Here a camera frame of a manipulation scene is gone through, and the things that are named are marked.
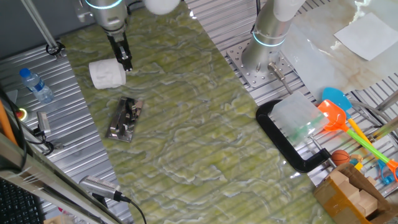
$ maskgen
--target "toilet paper roll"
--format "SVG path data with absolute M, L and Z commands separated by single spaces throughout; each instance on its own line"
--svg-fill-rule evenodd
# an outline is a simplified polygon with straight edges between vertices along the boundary
M 91 62 L 88 68 L 94 86 L 99 90 L 126 84 L 126 72 L 115 58 Z

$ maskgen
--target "clear plastic container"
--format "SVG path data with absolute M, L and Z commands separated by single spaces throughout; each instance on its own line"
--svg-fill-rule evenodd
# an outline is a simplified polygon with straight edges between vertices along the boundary
M 43 80 L 36 73 L 23 68 L 19 71 L 22 83 L 36 96 L 41 103 L 50 103 L 54 98 L 51 89 L 45 85 Z
M 293 146 L 306 141 L 310 135 L 316 135 L 329 123 L 325 115 L 300 92 L 277 103 L 271 111 L 271 118 Z

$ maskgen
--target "water bottle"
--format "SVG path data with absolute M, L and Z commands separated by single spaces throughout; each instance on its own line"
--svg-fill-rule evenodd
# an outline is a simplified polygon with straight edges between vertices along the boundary
M 43 80 L 36 73 L 23 68 L 19 71 L 22 83 L 36 96 L 41 103 L 50 103 L 54 98 L 51 89 L 46 86 Z

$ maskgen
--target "black clamp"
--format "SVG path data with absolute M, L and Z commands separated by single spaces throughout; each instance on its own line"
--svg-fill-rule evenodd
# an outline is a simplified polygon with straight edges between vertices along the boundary
M 272 100 L 260 106 L 256 113 L 257 122 L 295 170 L 301 173 L 310 172 L 327 161 L 331 155 L 326 149 L 321 149 L 307 160 L 304 160 L 300 154 L 298 154 L 296 149 L 268 116 L 274 106 L 280 101 L 281 100 Z

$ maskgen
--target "white paper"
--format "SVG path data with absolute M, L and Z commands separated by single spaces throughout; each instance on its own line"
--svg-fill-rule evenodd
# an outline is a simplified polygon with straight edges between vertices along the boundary
M 335 37 L 366 60 L 372 60 L 398 41 L 398 32 L 373 13 L 344 27 Z

